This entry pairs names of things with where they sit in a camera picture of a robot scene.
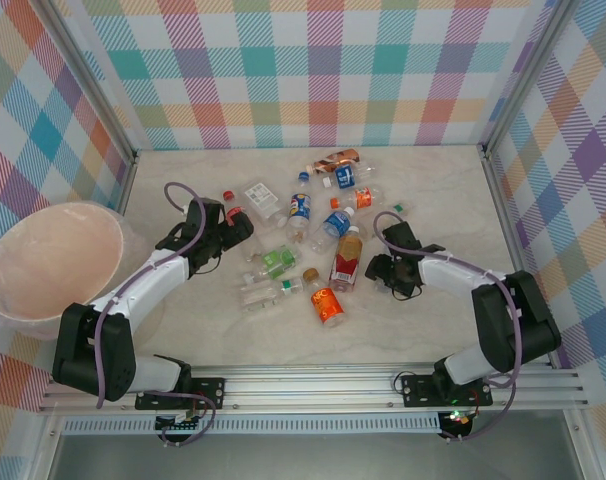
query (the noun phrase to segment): plastic bucket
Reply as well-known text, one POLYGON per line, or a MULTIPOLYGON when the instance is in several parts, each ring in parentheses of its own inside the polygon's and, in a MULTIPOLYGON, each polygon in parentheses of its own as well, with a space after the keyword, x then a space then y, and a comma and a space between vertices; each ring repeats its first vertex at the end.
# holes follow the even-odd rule
POLYGON ((121 215, 98 204, 40 210, 0 239, 0 325, 54 339, 65 308, 110 291, 151 251, 121 215))

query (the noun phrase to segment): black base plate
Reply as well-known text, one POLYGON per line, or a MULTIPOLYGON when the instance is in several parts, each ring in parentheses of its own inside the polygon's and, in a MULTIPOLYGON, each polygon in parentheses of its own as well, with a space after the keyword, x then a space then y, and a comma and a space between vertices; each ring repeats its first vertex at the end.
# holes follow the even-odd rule
MULTIPOLYGON (((223 406, 223 397, 225 396, 224 378, 192 378, 191 386, 190 392, 183 393, 203 395, 212 400, 217 409, 223 406)), ((134 408, 136 410, 191 410, 193 402, 194 400, 191 398, 162 397, 146 393, 143 396, 136 397, 134 408)), ((205 402, 198 400, 196 406, 198 410, 203 410, 205 402)))
POLYGON ((439 395, 432 375, 403 375, 401 377, 401 392, 403 392, 403 404, 406 407, 476 407, 477 399, 474 393, 478 395, 478 405, 488 407, 492 405, 492 392, 488 389, 483 392, 485 384, 481 380, 472 382, 465 387, 461 387, 459 395, 455 396, 451 402, 445 402, 439 395))

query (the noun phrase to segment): metal extrusion bar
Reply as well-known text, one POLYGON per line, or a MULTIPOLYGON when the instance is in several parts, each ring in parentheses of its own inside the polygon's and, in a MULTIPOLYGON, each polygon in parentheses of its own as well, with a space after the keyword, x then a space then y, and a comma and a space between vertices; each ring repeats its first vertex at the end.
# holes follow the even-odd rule
MULTIPOLYGON (((351 414, 402 413, 401 395, 392 390, 397 373, 432 372, 431 364, 311 366, 311 367, 195 367, 198 377, 226 378, 222 415, 247 414, 351 414)), ((493 389, 494 405, 501 410, 509 392, 493 389)), ((49 415, 140 415, 134 395, 106 402, 96 410, 96 398, 69 387, 51 384, 41 405, 49 415)), ((587 407, 587 397, 574 370, 554 370, 550 365, 527 365, 517 383, 514 410, 563 410, 587 407)), ((438 412, 443 407, 423 407, 412 412, 438 412)))

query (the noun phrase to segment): cable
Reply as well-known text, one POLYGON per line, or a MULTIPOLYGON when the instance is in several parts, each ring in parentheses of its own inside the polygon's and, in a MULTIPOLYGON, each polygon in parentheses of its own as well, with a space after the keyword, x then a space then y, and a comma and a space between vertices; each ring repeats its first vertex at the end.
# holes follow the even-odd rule
POLYGON ((219 268, 219 265, 221 264, 221 257, 222 257, 222 255, 219 257, 219 259, 216 262, 216 265, 214 265, 213 268, 209 269, 207 272, 196 272, 194 275, 205 275, 206 273, 212 273, 214 270, 219 268))
MULTIPOLYGON (((387 246, 390 250, 395 250, 395 251, 401 252, 401 253, 407 253, 409 255, 420 255, 423 257, 435 258, 437 260, 444 260, 446 262, 452 262, 452 263, 459 265, 463 268, 466 268, 472 272, 480 273, 481 275, 484 275, 489 280, 494 282, 494 284, 499 288, 499 290, 503 294, 503 297, 505 297, 505 301, 507 302, 507 306, 510 311, 510 316, 512 317, 512 322, 514 324, 514 344, 515 344, 514 349, 516 350, 515 359, 514 359, 514 369, 512 370, 512 374, 509 376, 508 380, 505 383, 498 383, 498 382, 495 382, 492 380, 488 380, 487 382, 490 385, 497 387, 497 388, 512 387, 512 392, 511 392, 510 398, 507 401, 507 403, 505 404, 505 407, 503 408, 503 410, 501 410, 501 412, 496 417, 494 417, 490 423, 488 423, 484 428, 482 428, 478 432, 472 433, 472 434, 468 435, 467 437, 458 437, 458 439, 460 441, 473 440, 473 439, 479 437, 480 435, 483 435, 484 433, 489 432, 492 428, 494 428, 496 426, 496 424, 499 423, 503 419, 503 417, 507 414, 508 410, 512 406, 512 403, 514 402, 514 396, 516 395, 516 379, 519 375, 519 372, 521 371, 521 364, 523 361, 523 338, 521 337, 521 324, 519 322, 519 315, 516 310, 516 305, 514 305, 514 300, 512 299, 512 295, 510 295, 509 290, 505 287, 503 282, 496 275, 492 274, 491 272, 488 272, 482 268, 477 267, 476 265, 473 265, 464 260, 460 260, 453 256, 440 255, 438 253, 431 253, 431 252, 422 252, 419 250, 409 250, 406 248, 397 247, 393 243, 388 242, 385 239, 385 237, 383 237, 383 234, 381 233, 381 231, 378 228, 378 221, 384 215, 392 216, 392 217, 396 218, 399 222, 404 222, 405 220, 400 215, 397 215, 396 213, 389 212, 389 211, 380 212, 379 214, 376 215, 376 217, 374 217, 374 222, 373 222, 374 233, 379 238, 379 240, 381 240, 381 242, 383 242, 383 244, 385 246, 387 246)), ((443 431, 443 434, 450 439, 457 438, 454 435, 452 435, 448 432, 445 432, 445 431, 443 431)))
POLYGON ((499 288, 499 290, 503 294, 503 297, 505 297, 505 301, 507 302, 507 306, 510 311, 510 316, 512 317, 512 322, 514 324, 514 344, 515 344, 514 350, 515 350, 516 358, 514 359, 514 368, 512 370, 512 374, 508 376, 509 378, 505 383, 498 383, 493 380, 488 380, 488 383, 497 388, 511 387, 516 382, 516 378, 518 377, 519 372, 521 371, 521 363, 523 361, 523 339, 521 337, 521 324, 519 322, 519 315, 516 310, 516 305, 514 305, 514 300, 512 300, 512 295, 510 295, 510 292, 507 289, 507 287, 505 285, 503 285, 503 282, 501 281, 501 279, 499 279, 493 273, 491 273, 487 270, 484 270, 480 267, 477 267, 476 265, 473 265, 469 262, 466 262, 465 260, 460 260, 453 256, 441 255, 438 253, 423 252, 420 250, 408 250, 407 248, 397 247, 396 245, 388 242, 385 239, 385 237, 383 237, 383 234, 381 233, 381 231, 379 230, 379 228, 377 226, 379 219, 384 215, 392 216, 392 217, 396 218, 399 222, 404 222, 405 220, 400 215, 397 215, 396 213, 389 212, 389 211, 380 212, 379 214, 376 215, 376 217, 374 217, 374 224, 373 224, 374 233, 379 238, 379 240, 381 240, 381 242, 383 242, 383 244, 385 246, 387 246, 389 249, 396 250, 397 252, 401 252, 401 253, 407 253, 409 255, 419 255, 422 257, 435 258, 437 260, 444 260, 446 262, 451 262, 451 263, 459 265, 467 270, 470 270, 474 273, 480 273, 481 275, 483 275, 483 276, 487 277, 489 280, 491 280, 499 288))
POLYGON ((409 373, 410 375, 416 375, 416 373, 414 372, 410 372, 409 370, 404 370, 402 372, 399 372, 396 377, 394 377, 394 380, 392 380, 392 389, 398 393, 399 395, 403 395, 403 392, 401 392, 398 388, 396 388, 396 382, 398 382, 399 378, 401 377, 401 375, 403 375, 404 373, 409 373))
POLYGON ((167 437, 165 436, 165 433, 169 430, 170 427, 163 428, 161 430, 161 439, 163 440, 163 442, 165 443, 166 446, 184 447, 186 445, 189 445, 190 443, 196 442, 199 438, 201 438, 203 435, 205 435, 205 432, 207 432, 210 428, 212 428, 212 425, 214 425, 214 418, 216 417, 216 405, 214 404, 214 402, 212 400, 210 400, 209 398, 207 398, 203 395, 197 395, 195 393, 174 393, 174 392, 156 392, 156 391, 146 392, 146 393, 149 393, 150 395, 158 395, 159 397, 192 398, 194 400, 200 400, 202 402, 205 402, 205 404, 208 405, 210 407, 210 409, 212 410, 210 419, 208 420, 208 422, 205 425, 205 427, 203 428, 203 430, 201 430, 200 432, 194 432, 183 442, 170 442, 167 439, 167 437))
MULTIPOLYGON (((205 205, 203 205, 201 198, 196 194, 196 192, 194 190, 192 190, 190 187, 188 187, 187 185, 180 183, 180 182, 168 182, 165 185, 165 187, 163 188, 163 191, 165 193, 165 198, 167 198, 167 200, 170 202, 170 204, 174 208, 177 208, 180 211, 183 211, 183 209, 181 207, 179 207, 178 204, 176 202, 174 202, 174 200, 172 200, 172 198, 169 195, 168 190, 170 187, 179 187, 179 188, 182 188, 183 190, 187 191, 189 194, 191 194, 194 197, 194 200, 196 200, 196 203, 199 205, 199 210, 201 212, 201 218, 205 218, 205 205)), ((183 248, 180 248, 176 252, 172 252, 167 257, 162 258, 162 259, 154 262, 153 264, 146 266, 145 268, 142 268, 141 270, 136 272, 134 275, 132 275, 130 278, 128 278, 125 281, 125 283, 123 283, 123 285, 116 291, 116 293, 110 299, 110 301, 107 302, 107 304, 105 305, 105 308, 103 308, 103 311, 99 315, 98 321, 96 322, 96 327, 94 329, 94 361, 96 363, 96 375, 97 375, 98 384, 99 384, 98 401, 96 402, 97 409, 103 407, 103 402, 105 401, 105 372, 103 370, 103 356, 101 354, 101 331, 103 329, 103 323, 105 322, 105 318, 107 317, 107 314, 109 313, 110 309, 118 303, 119 299, 127 291, 127 289, 130 288, 134 283, 136 283, 141 277, 143 277, 149 271, 155 270, 156 268, 163 265, 164 263, 167 263, 170 260, 175 259, 179 255, 182 255, 187 250, 189 250, 194 245, 196 245, 196 242, 198 242, 199 239, 201 238, 201 235, 203 235, 203 230, 205 230, 205 222, 201 222, 201 225, 199 225, 199 229, 196 232, 196 235, 194 236, 194 238, 192 240, 190 240, 190 242, 187 245, 185 245, 183 248)))

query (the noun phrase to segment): orange bottle label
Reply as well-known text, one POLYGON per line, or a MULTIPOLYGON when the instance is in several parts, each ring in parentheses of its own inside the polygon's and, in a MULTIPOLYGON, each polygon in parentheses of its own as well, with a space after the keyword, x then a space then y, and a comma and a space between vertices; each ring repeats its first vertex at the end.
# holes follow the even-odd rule
POLYGON ((334 315, 343 313, 343 309, 331 288, 322 288, 312 295, 312 305, 323 323, 334 315))
POLYGON ((372 205, 372 193, 370 189, 365 188, 357 188, 356 189, 356 208, 365 208, 372 205))

